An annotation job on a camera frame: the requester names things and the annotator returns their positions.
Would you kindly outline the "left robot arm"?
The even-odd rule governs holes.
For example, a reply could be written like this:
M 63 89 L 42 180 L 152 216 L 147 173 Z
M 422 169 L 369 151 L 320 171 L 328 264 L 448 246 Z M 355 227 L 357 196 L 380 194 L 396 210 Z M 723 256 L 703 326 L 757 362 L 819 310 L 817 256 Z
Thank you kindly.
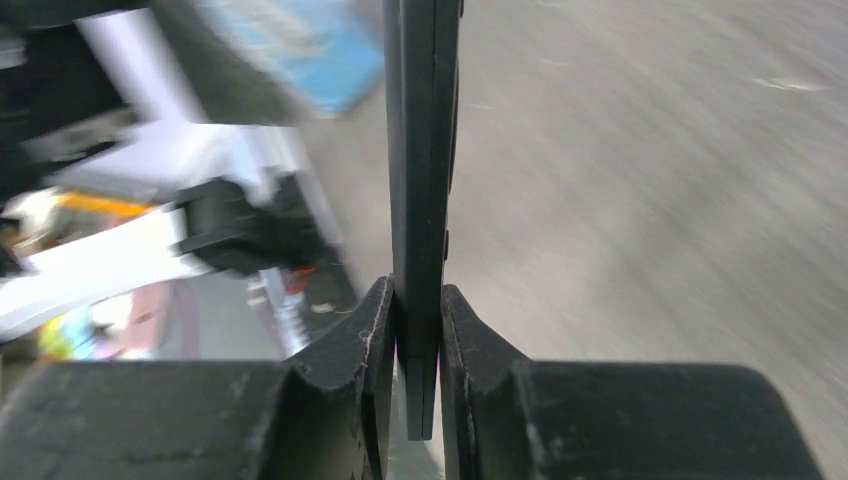
M 300 344 L 346 315 L 355 290 L 338 252 L 340 237 L 298 130 L 195 123 L 195 102 L 153 16 L 145 10 L 87 18 L 83 38 L 121 86 L 150 96 L 157 119 L 134 130 L 128 146 L 55 178 L 66 189 L 150 201 L 127 224 L 33 255 L 33 272 L 1 284 L 1 337 L 14 340 L 69 311 L 110 307 L 179 279 L 211 279 L 210 267 L 176 244 L 187 231 L 175 207 L 181 190 L 222 177 L 268 205 L 279 192 L 312 215 L 322 256 L 312 274 L 265 270 L 248 283 L 247 300 L 271 315 L 278 333 Z

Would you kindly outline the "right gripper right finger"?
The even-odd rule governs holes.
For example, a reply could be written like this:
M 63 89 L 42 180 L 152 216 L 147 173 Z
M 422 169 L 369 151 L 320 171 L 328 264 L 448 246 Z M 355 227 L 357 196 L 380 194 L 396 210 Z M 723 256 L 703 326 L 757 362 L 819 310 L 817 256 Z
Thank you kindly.
M 723 363 L 536 361 L 443 290 L 450 479 L 818 479 L 773 384 Z

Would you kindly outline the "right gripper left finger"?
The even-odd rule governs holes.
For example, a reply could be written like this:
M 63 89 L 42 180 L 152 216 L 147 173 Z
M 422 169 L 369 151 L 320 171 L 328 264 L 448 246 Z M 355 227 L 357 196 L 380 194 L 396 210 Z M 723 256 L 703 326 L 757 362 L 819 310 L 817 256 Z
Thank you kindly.
M 393 284 L 293 357 L 50 363 L 1 412 L 5 479 L 382 479 Z

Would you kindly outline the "black remote control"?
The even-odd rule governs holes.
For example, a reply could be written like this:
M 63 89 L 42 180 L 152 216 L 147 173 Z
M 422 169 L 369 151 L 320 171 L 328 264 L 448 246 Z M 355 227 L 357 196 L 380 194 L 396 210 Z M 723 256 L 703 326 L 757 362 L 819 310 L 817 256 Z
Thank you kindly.
M 463 8 L 460 0 L 383 4 L 395 331 L 412 441 L 433 432 Z

